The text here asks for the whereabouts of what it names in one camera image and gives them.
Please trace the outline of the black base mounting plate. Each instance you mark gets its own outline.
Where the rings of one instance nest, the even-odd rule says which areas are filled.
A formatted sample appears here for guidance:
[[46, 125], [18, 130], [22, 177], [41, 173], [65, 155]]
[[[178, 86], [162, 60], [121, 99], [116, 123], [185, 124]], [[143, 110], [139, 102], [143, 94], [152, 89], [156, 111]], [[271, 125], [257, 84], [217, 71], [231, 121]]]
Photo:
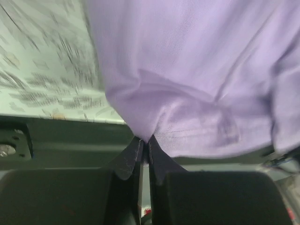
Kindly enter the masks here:
[[[125, 125], [1, 116], [0, 142], [11, 145], [15, 152], [0, 154], [0, 175], [14, 170], [102, 167], [132, 140]], [[271, 147], [225, 159], [172, 157], [167, 152], [159, 153], [154, 141], [150, 147], [152, 159], [144, 158], [144, 163], [153, 165], [160, 179], [184, 170], [257, 171], [274, 180], [281, 178], [278, 170], [265, 165], [275, 156]]]

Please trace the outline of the floral table mat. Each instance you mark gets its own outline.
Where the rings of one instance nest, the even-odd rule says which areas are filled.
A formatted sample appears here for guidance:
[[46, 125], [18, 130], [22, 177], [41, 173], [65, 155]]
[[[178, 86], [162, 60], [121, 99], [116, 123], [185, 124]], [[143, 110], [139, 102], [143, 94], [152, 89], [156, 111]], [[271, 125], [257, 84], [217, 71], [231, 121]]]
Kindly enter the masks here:
[[124, 123], [105, 97], [85, 1], [1, 1], [0, 113]]

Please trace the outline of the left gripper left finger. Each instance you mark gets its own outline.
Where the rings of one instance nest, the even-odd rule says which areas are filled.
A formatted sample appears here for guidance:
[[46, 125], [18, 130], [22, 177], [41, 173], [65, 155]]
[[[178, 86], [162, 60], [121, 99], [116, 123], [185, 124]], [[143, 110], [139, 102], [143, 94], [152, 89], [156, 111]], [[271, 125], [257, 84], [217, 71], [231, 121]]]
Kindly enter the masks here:
[[99, 168], [11, 170], [0, 180], [3, 225], [138, 225], [144, 143]]

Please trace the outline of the purple t shirt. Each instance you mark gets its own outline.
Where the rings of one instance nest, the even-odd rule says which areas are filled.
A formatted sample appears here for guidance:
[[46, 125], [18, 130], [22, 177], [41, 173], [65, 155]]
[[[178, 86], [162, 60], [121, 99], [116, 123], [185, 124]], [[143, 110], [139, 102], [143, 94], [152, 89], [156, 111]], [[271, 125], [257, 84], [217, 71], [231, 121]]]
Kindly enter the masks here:
[[297, 0], [89, 0], [105, 95], [170, 156], [300, 144]]

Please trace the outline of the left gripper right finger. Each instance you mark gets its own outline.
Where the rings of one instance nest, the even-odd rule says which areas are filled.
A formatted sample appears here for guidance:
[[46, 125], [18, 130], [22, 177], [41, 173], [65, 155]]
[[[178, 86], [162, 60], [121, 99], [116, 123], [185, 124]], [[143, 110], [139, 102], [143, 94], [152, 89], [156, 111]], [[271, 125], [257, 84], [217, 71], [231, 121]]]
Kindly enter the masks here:
[[155, 225], [290, 225], [275, 182], [255, 171], [189, 172], [148, 142]]

